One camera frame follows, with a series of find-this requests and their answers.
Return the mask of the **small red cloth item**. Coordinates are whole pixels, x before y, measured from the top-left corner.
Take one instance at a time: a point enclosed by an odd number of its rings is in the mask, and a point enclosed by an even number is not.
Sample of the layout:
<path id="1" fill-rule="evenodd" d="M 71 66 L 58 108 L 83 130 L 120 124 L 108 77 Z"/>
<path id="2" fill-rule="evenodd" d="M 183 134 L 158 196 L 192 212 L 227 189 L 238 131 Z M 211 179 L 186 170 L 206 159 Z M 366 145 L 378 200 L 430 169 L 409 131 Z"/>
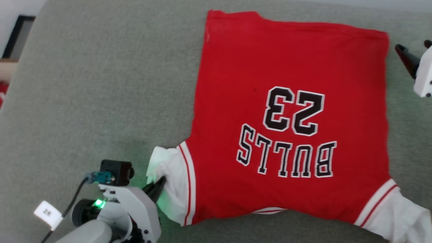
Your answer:
<path id="1" fill-rule="evenodd" d="M 8 89 L 9 83 L 5 81 L 0 81 L 0 109 L 2 108 Z"/>

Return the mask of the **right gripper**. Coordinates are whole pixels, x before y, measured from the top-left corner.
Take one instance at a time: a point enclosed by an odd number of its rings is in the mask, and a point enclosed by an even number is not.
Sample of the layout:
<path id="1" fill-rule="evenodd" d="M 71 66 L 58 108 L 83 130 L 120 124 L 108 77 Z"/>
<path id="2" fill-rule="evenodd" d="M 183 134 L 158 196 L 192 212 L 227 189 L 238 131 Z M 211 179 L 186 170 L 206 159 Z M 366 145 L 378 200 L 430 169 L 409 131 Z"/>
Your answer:
<path id="1" fill-rule="evenodd" d="M 409 75 L 415 80 L 413 90 L 420 97 L 432 98 L 432 40 L 424 40 L 427 48 L 421 58 L 409 52 L 401 44 L 395 45 L 395 51 Z"/>

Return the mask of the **black framed panel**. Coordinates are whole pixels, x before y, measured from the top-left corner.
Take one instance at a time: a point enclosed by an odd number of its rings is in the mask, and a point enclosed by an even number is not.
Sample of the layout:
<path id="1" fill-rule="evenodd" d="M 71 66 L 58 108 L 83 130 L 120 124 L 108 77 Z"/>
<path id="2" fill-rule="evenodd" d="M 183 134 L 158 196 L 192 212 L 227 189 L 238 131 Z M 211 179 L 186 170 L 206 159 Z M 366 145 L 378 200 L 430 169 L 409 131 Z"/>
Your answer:
<path id="1" fill-rule="evenodd" d="M 35 19 L 36 16 L 18 16 L 5 46 L 2 59 L 19 60 Z"/>

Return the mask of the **light wooden furniture piece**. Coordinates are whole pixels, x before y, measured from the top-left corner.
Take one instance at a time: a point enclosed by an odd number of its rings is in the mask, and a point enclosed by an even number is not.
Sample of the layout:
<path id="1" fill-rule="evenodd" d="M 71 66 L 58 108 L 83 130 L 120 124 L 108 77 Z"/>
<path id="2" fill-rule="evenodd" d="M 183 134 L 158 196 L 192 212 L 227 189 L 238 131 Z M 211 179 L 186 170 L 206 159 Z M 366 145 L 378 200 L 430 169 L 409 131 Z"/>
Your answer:
<path id="1" fill-rule="evenodd" d="M 18 60 L 0 59 L 0 83 L 10 83 L 18 66 Z"/>

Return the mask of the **red Bulls 23 jersey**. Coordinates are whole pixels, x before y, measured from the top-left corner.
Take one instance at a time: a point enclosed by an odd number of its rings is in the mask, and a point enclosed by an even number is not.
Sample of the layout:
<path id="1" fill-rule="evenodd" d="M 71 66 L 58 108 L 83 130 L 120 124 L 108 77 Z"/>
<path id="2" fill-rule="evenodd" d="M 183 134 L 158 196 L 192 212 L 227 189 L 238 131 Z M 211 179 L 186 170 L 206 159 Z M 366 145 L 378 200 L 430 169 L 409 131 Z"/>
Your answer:
<path id="1" fill-rule="evenodd" d="M 295 210 L 391 243 L 432 243 L 430 211 L 389 174 L 384 32 L 207 14 L 190 137 L 148 182 L 182 226 Z"/>

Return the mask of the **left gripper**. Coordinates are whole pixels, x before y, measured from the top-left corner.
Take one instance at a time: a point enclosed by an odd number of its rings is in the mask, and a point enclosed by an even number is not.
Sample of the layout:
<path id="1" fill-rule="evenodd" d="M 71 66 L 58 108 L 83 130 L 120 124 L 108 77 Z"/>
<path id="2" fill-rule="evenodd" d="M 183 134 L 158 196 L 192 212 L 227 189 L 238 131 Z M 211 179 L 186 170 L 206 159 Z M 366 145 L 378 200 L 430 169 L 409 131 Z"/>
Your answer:
<path id="1" fill-rule="evenodd" d="M 162 176 L 142 189 L 99 184 L 105 204 L 98 220 L 111 229 L 112 239 L 109 243 L 126 243 L 133 236 L 142 243 L 157 243 L 162 231 L 156 203 L 165 183 L 166 177 Z"/>

